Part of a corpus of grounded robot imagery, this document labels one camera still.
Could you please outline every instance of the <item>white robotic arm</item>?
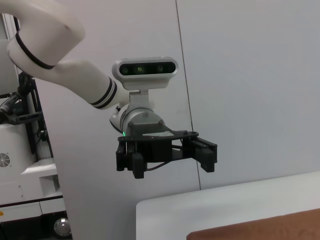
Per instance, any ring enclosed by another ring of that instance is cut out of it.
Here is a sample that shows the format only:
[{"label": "white robotic arm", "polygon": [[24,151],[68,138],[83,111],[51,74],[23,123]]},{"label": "white robotic arm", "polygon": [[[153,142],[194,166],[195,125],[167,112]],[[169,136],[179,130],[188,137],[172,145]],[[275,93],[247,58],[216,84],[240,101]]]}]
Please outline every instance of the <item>white robotic arm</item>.
[{"label": "white robotic arm", "polygon": [[[97,109],[120,104],[110,119],[123,133],[116,151],[118,171],[128,169],[140,179],[146,171],[188,158],[197,160],[206,172],[214,171],[217,145],[198,138],[194,131],[171,130],[149,103],[148,90],[165,88],[177,73],[174,59],[117,61],[112,67],[121,82],[117,84],[88,61],[60,62],[85,37],[81,23],[63,5],[53,0],[0,0],[0,13],[20,20],[21,30],[7,50],[21,70],[70,89]],[[182,145],[172,145],[174,140]],[[162,164],[147,168],[148,163]]]},{"label": "white robotic arm", "polygon": [[21,24],[7,47],[18,68],[68,88],[97,109],[129,102],[129,92],[91,62],[61,61],[85,37],[84,27],[66,7],[54,0],[0,0],[0,13]]}]

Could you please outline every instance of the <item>caster wheel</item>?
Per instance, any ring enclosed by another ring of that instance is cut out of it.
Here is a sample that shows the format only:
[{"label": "caster wheel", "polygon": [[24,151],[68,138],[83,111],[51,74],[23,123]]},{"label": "caster wheel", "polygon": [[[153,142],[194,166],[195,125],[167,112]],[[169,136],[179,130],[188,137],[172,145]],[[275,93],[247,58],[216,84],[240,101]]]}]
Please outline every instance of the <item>caster wheel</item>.
[{"label": "caster wheel", "polygon": [[58,239],[71,238],[71,228],[67,218],[59,218],[53,225],[53,233]]}]

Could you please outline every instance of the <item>white panel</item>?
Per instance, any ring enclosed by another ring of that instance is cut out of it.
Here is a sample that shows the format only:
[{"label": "white panel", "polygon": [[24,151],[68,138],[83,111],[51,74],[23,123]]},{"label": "white panel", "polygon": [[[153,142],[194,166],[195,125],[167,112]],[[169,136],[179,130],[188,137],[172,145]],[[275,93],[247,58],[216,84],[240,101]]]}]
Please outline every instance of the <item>white panel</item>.
[{"label": "white panel", "polygon": [[7,53],[8,42],[7,39],[0,39],[0,95],[16,92],[19,86],[15,65]]},{"label": "white panel", "polygon": [[53,158],[42,159],[28,167],[20,176],[25,201],[62,195]]},{"label": "white panel", "polygon": [[320,170],[320,1],[177,2],[202,187]]},{"label": "white panel", "polygon": [[66,210],[63,198],[41,201],[40,206],[42,214],[51,214]]},{"label": "white panel", "polygon": [[0,205],[20,202],[24,200],[20,182],[0,182]]},{"label": "white panel", "polygon": [[136,240],[185,240],[194,231],[318,209],[319,188],[318,171],[146,200],[136,206]]},{"label": "white panel", "polygon": [[[172,0],[62,0],[83,22],[86,38],[69,55],[93,61],[112,77],[121,58],[170,56],[180,71],[168,88],[152,90],[155,111],[175,130],[190,130],[175,2]],[[143,200],[199,189],[197,166],[170,163],[145,179],[116,171],[114,111],[97,110],[71,91],[37,81],[63,198],[76,240],[134,239],[135,208]]]},{"label": "white panel", "polygon": [[0,207],[0,213],[0,223],[39,217],[42,214],[39,202]]}]

